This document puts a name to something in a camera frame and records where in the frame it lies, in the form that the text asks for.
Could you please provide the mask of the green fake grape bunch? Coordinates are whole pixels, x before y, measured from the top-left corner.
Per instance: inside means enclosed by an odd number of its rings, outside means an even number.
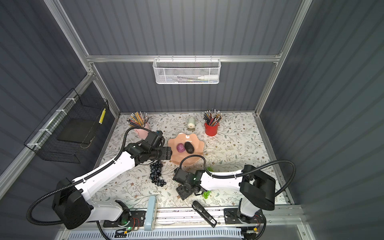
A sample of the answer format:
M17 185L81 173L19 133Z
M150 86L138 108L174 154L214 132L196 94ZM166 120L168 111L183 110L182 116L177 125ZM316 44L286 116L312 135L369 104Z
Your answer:
M213 171L213 169L212 169L211 167L207 167L207 169L208 169L210 172ZM204 193L202 194L203 198L204 198L204 199L208 199L208 197L210 196L210 193L211 193L211 191L206 191L206 192L204 192Z

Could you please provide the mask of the black fake grape bunch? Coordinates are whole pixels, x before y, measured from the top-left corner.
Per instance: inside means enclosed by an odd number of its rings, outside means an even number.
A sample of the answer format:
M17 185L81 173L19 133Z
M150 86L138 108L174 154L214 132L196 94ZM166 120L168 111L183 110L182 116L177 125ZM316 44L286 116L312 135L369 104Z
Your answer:
M162 177L163 166L164 164L160 160L150 164L150 180L154 185L158 187L164 187L167 184L167 182Z

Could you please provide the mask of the purple fake fig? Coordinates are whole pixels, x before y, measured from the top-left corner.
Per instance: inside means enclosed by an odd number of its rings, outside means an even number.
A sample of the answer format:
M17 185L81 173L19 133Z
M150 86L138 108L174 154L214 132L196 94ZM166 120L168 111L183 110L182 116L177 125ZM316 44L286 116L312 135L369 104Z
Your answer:
M177 144L177 147L176 147L176 148L177 148L177 151L178 151L179 153L183 153L183 152L186 151L185 145L182 144L182 143Z

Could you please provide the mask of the dark fake avocado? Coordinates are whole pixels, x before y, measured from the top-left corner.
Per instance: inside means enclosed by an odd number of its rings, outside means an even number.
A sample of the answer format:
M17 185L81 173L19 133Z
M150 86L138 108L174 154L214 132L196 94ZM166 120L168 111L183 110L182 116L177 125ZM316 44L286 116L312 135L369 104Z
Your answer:
M188 154L193 154L195 152L195 148L191 142L185 142L184 145Z

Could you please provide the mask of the pink scalloped fruit bowl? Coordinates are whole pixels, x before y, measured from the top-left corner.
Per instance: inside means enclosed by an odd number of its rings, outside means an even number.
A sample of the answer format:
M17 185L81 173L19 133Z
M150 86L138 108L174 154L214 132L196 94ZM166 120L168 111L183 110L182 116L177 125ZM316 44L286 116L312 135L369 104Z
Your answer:
M168 146L172 150L171 162L179 165L183 159L189 156L202 156L205 143L200 141L196 134L179 133L174 139L168 140Z

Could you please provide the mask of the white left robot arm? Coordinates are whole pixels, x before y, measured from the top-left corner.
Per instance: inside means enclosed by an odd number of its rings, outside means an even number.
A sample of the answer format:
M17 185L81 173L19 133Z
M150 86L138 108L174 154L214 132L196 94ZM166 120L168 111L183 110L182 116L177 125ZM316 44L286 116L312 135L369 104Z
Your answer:
M107 183L148 160L169 160L172 150L165 147L162 131L147 131L137 143L123 143L119 153L95 170L74 179L77 185L54 196L53 210L69 230L86 222L110 221L125 227L132 222L130 209L119 200L102 203L92 197Z

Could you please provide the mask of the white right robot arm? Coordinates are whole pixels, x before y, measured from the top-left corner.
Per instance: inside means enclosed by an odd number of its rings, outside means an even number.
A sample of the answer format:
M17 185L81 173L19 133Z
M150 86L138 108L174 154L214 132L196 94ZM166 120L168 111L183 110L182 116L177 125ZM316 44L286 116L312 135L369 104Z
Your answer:
M275 209L276 180L270 175L245 165L243 170L208 174L204 170L190 173L176 168L173 180L180 184L177 193L182 200L213 190L234 190L242 194L234 217L241 223L250 223L262 210Z

